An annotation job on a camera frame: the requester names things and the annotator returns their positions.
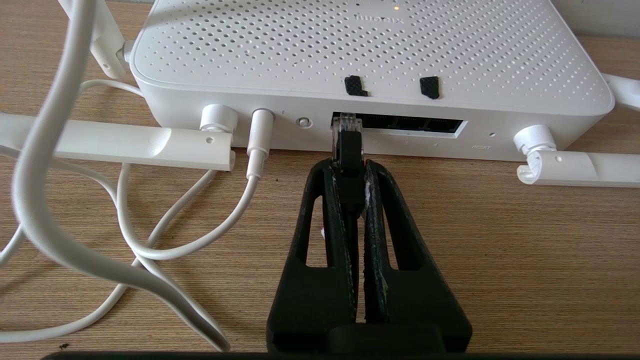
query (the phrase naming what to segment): wood grain surface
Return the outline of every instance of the wood grain surface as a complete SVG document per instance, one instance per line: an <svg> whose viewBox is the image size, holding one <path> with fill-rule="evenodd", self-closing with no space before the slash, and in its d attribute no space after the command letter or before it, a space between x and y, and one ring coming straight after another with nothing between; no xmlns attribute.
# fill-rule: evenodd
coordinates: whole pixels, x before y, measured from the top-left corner
<svg viewBox="0 0 640 360"><path fill-rule="evenodd" d="M147 4L109 6L125 38L136 36L150 9ZM0 110L37 113L58 65L66 23L56 1L0 3ZM603 72L640 78L640 40L580 41ZM93 60L86 78L104 78ZM103 88L84 94L72 117L157 125L143 99ZM640 153L640 116L616 108L570 149ZM235 351L265 351L266 318L303 184L311 166L325 157L273 151L251 206L233 230L196 254L162 263L219 321ZM640 190L526 186L516 178L516 163L372 158L395 175L471 321L469 351L640 353ZM117 179L118 164L77 162ZM246 156L238 151L239 170L219 174L177 217L159 246L194 240L220 223L240 198L245 166ZM16 226L12 172L13 160L0 158L0 245ZM140 238L201 174L133 166L129 205ZM54 170L47 194L70 234L108 256L131 261L115 209L98 185ZM310 255L316 259L321 257L318 224ZM55 265L30 243L0 274L0 331L76 320L114 286ZM90 328L54 340L1 344L0 358L39 359L63 343L67 350L212 350L162 302L130 290Z"/></svg>

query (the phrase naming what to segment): white router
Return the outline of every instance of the white router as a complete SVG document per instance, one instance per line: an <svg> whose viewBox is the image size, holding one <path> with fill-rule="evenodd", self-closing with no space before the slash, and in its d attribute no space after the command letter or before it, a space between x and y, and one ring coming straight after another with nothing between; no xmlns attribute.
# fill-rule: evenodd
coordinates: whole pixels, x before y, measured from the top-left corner
<svg viewBox="0 0 640 360"><path fill-rule="evenodd" d="M94 57L112 78L129 63L163 127L203 129L213 108L246 147L264 108L276 115L272 148L329 151L334 117L354 113L368 154L526 159L528 184L640 186L640 156L558 151L616 100L640 108L640 81L605 80L548 0L156 0L133 45L99 3ZM86 158L73 145L60 153ZM196 167L187 153L127 161Z"/></svg>

